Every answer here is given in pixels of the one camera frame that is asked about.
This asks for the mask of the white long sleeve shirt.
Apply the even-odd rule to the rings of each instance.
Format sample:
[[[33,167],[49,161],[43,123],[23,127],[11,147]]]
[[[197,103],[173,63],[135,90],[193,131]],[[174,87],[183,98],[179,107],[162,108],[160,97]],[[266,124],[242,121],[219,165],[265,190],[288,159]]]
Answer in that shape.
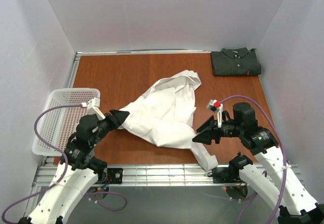
[[[184,70],[156,81],[123,111],[130,114],[120,126],[158,147],[190,150],[204,170],[218,166],[201,143],[193,142],[195,90],[201,85],[198,73]]]

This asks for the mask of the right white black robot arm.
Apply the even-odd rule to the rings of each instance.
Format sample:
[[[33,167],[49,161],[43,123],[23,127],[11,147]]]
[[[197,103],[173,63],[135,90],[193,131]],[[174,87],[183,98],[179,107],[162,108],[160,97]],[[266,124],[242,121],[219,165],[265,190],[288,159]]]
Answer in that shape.
[[[299,181],[271,131],[258,125],[255,111],[249,103],[233,105],[233,118],[223,110],[217,100],[211,100],[207,109],[211,116],[197,130],[194,142],[210,145],[220,143],[221,138],[239,138],[242,145],[263,166],[265,173],[245,155],[237,155],[227,168],[226,175],[232,181],[249,185],[272,209],[270,220],[278,223],[322,223],[323,204],[320,204]]]

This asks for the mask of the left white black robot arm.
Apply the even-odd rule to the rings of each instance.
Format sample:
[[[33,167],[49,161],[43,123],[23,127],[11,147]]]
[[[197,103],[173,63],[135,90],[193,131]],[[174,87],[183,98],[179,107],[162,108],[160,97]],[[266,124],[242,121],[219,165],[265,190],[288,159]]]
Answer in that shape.
[[[66,223],[88,189],[106,177],[107,163],[94,156],[94,147],[110,131],[119,128],[129,114],[111,110],[81,117],[48,190],[42,191],[38,205],[19,223]]]

